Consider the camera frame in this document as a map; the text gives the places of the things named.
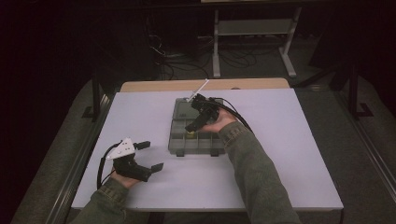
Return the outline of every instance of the white table surface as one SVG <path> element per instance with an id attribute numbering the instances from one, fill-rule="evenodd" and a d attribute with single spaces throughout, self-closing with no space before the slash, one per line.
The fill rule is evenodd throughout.
<path id="1" fill-rule="evenodd" d="M 343 204 L 293 89 L 201 91 L 236 107 L 276 165 L 296 210 L 341 209 Z M 100 133 L 72 207 L 82 208 L 96 190 L 100 158 L 125 137 L 150 141 L 137 151 L 139 165 L 163 162 L 163 170 L 130 190 L 126 207 L 138 211 L 241 211 L 245 209 L 227 155 L 168 152 L 176 98 L 191 91 L 119 92 Z M 107 161 L 102 177 L 111 170 Z"/>

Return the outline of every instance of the dark background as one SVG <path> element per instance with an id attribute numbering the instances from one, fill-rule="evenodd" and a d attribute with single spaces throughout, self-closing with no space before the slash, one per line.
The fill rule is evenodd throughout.
<path id="1" fill-rule="evenodd" d="M 326 68 L 353 59 L 360 75 L 375 85 L 396 115 L 396 34 L 392 7 L 387 3 L 305 7 L 297 33 L 323 34 L 312 66 Z M 98 72 L 106 92 L 124 81 L 155 79 L 155 56 L 148 48 L 147 34 L 161 35 L 166 44 L 193 54 L 195 37 L 211 32 L 213 21 L 207 11 L 172 17 L 158 13 L 151 17 L 148 29 L 142 26 L 146 24 L 143 14 L 98 17 L 81 13 L 78 6 L 64 0 L 3 1 L 0 10 L 1 168 L 5 177 L 1 210 L 5 223 L 12 219 L 70 105 L 93 71 Z M 311 20 L 320 16 L 323 20 Z M 194 25 L 181 29 L 186 23 Z"/>

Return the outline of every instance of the gray sleeve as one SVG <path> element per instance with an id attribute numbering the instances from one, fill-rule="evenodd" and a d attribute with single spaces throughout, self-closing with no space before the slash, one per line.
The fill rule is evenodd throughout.
<path id="1" fill-rule="evenodd" d="M 254 134 L 240 122 L 219 132 L 234 168 L 251 223 L 301 223 L 276 168 Z"/>
<path id="2" fill-rule="evenodd" d="M 121 224 L 125 219 L 124 204 L 128 189 L 109 178 L 92 196 L 72 224 Z"/>

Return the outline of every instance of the metal frame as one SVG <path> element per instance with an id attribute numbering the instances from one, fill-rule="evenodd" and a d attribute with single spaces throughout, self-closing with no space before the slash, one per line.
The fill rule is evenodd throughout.
<path id="1" fill-rule="evenodd" d="M 349 118 L 351 124 L 358 133 L 361 141 L 365 145 L 367 155 L 372 162 L 374 168 L 376 169 L 379 177 L 382 179 L 384 186 L 387 188 L 390 197 L 394 202 L 396 202 L 396 177 L 393 175 L 392 171 L 388 168 L 385 161 L 382 159 L 380 153 L 376 149 L 374 143 L 372 142 L 370 136 L 364 130 L 363 126 L 356 117 L 350 113 L 349 107 L 350 102 L 342 97 L 340 93 L 336 95 L 336 99 L 339 101 L 340 105 L 345 110 L 346 116 Z"/>
<path id="2" fill-rule="evenodd" d="M 279 53 L 282 58 L 283 64 L 285 64 L 286 70 L 288 71 L 289 77 L 296 77 L 297 74 L 294 70 L 294 67 L 291 63 L 291 60 L 289 58 L 289 49 L 291 45 L 291 41 L 294 36 L 294 32 L 297 27 L 298 20 L 300 18 L 301 14 L 301 7 L 297 7 L 296 10 L 294 11 L 293 18 L 290 20 L 286 20 L 287 23 L 289 24 L 289 28 L 283 30 L 282 28 L 278 28 L 278 25 L 281 25 L 285 23 L 285 20 L 258 20 L 255 21 L 258 24 L 262 24 L 262 26 L 257 27 L 257 30 L 246 30 L 245 32 L 237 31 L 238 27 L 235 27 L 236 29 L 234 31 L 227 30 L 227 32 L 223 32 L 223 29 L 221 29 L 221 22 L 222 24 L 227 24 L 227 22 L 231 21 L 219 21 L 219 11 L 215 10 L 215 23 L 214 23 L 214 46 L 213 46 L 213 55 L 212 55 L 212 60 L 213 60 L 213 77 L 214 78 L 220 78 L 220 67 L 219 67 L 219 35 L 283 35 L 287 34 L 287 39 L 283 47 L 279 48 Z M 239 24 L 242 26 L 248 26 L 250 22 L 254 21 L 238 21 Z"/>
<path id="3" fill-rule="evenodd" d="M 80 150 L 78 151 L 64 184 L 58 192 L 56 201 L 49 212 L 46 223 L 64 223 L 64 219 L 67 217 L 67 212 L 69 211 L 70 205 L 75 197 L 79 181 L 84 174 L 93 146 L 105 123 L 111 102 L 112 99 L 106 95 L 103 96 L 102 102 L 100 103 L 102 112 L 98 115 L 95 124 L 92 125 L 89 134 L 86 136 Z"/>

